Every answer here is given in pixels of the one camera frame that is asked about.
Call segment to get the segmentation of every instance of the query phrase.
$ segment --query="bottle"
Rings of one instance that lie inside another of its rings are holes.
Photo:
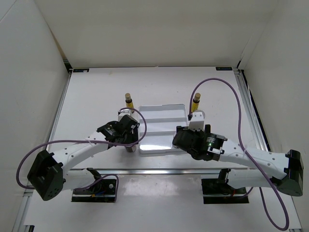
[[[134,108],[133,101],[131,99],[131,95],[129,93],[126,93],[125,97],[126,97],[126,106],[128,108]]]
[[[192,102],[191,112],[193,113],[195,110],[198,109],[199,99],[201,97],[200,93],[196,93]]]

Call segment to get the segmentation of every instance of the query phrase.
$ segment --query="white table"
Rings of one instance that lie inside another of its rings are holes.
[[[188,110],[194,87],[203,79],[219,77],[239,93],[233,71],[215,67],[179,68],[105,68],[74,72],[65,95],[53,140],[83,139],[98,127],[117,119],[125,107],[124,94],[131,93],[135,107],[183,103]],[[238,141],[237,103],[223,83],[203,84],[199,108],[206,113],[211,131]],[[242,104],[243,141],[256,146]],[[65,144],[51,146],[51,151]],[[233,163],[197,161],[185,153],[166,153],[145,157],[139,151],[127,153],[114,147],[99,153],[75,168],[93,167],[102,173],[120,175],[117,203],[71,203],[70,191],[44,202],[35,192],[25,224],[35,231],[277,231],[268,221],[258,190],[249,197],[250,204],[204,205],[200,172],[214,172],[225,167],[244,168]],[[149,173],[166,175],[145,175]],[[192,173],[169,175],[172,173]],[[265,190],[267,205],[274,220],[283,226],[281,206],[270,189]],[[290,213],[290,228],[300,228],[289,196],[282,196]]]

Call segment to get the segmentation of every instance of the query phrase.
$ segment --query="yellow label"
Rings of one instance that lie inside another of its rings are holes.
[[[134,108],[133,102],[131,102],[131,103],[126,103],[126,106],[127,106],[128,108]]]
[[[192,112],[194,112],[195,110],[198,110],[198,104],[199,103],[192,102],[192,107],[191,107]]]

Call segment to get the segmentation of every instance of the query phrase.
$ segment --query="white tray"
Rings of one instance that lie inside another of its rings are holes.
[[[142,154],[181,151],[172,144],[177,126],[187,126],[187,115],[183,104],[140,106],[147,123],[147,133],[140,142]],[[144,134],[144,122],[140,120],[140,137]]]

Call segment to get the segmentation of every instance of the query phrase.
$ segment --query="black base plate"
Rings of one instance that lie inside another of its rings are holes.
[[[115,179],[103,179],[100,181],[101,188],[96,191],[96,193],[104,193],[100,195],[93,196],[93,193],[87,189],[84,190],[73,190],[72,202],[100,202],[100,203],[114,203],[115,202],[115,193],[116,193],[116,183]]]
[[[249,203],[246,188],[233,189],[229,185],[218,185],[218,179],[202,179],[204,204],[244,204]]]

